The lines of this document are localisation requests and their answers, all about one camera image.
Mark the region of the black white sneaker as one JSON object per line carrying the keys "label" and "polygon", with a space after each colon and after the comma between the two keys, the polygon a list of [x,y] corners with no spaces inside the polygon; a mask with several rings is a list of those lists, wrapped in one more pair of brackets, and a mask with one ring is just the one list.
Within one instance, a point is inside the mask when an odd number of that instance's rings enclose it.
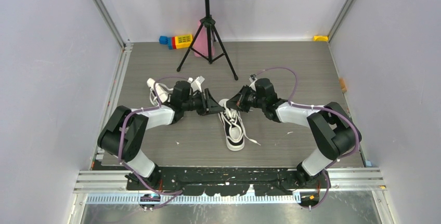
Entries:
{"label": "black white sneaker", "polygon": [[227,101],[228,99],[219,101],[224,110],[218,114],[223,126],[227,148],[234,152],[240,151],[244,148],[245,139],[260,146],[260,143],[247,136],[240,113],[235,109],[228,108],[226,106]]}

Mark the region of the white sole sneaker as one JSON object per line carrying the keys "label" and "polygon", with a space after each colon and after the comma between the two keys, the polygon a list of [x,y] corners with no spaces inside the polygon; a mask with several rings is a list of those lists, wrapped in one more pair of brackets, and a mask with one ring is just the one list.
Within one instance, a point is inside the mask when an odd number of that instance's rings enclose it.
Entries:
{"label": "white sole sneaker", "polygon": [[169,102],[171,93],[173,92],[172,88],[167,87],[165,84],[157,83],[152,78],[147,80],[147,85],[150,90],[149,100],[153,106]]}

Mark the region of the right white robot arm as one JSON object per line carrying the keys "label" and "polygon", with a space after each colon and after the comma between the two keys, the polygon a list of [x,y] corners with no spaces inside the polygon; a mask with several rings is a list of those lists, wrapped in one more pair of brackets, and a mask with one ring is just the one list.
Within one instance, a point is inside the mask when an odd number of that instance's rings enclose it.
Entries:
{"label": "right white robot arm", "polygon": [[219,104],[236,112],[261,109],[271,121],[308,127],[317,148],[296,168],[297,182],[304,188],[315,184],[318,175],[337,159],[359,149],[361,133],[340,104],[330,102],[323,106],[309,106],[290,102],[278,97],[267,78],[243,86],[236,95],[221,100]]}

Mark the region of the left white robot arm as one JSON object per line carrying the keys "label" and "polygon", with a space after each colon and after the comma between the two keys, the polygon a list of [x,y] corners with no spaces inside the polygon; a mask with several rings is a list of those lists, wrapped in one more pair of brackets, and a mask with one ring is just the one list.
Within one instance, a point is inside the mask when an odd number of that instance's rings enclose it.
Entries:
{"label": "left white robot arm", "polygon": [[170,90],[163,89],[154,80],[148,86],[157,101],[156,106],[139,109],[118,106],[101,131],[97,146],[126,164],[140,176],[140,184],[152,190],[159,185],[160,177],[154,172],[157,164],[141,150],[146,130],[174,124],[187,111],[205,116],[221,113],[224,108],[208,89],[201,89],[197,81],[178,81]]}

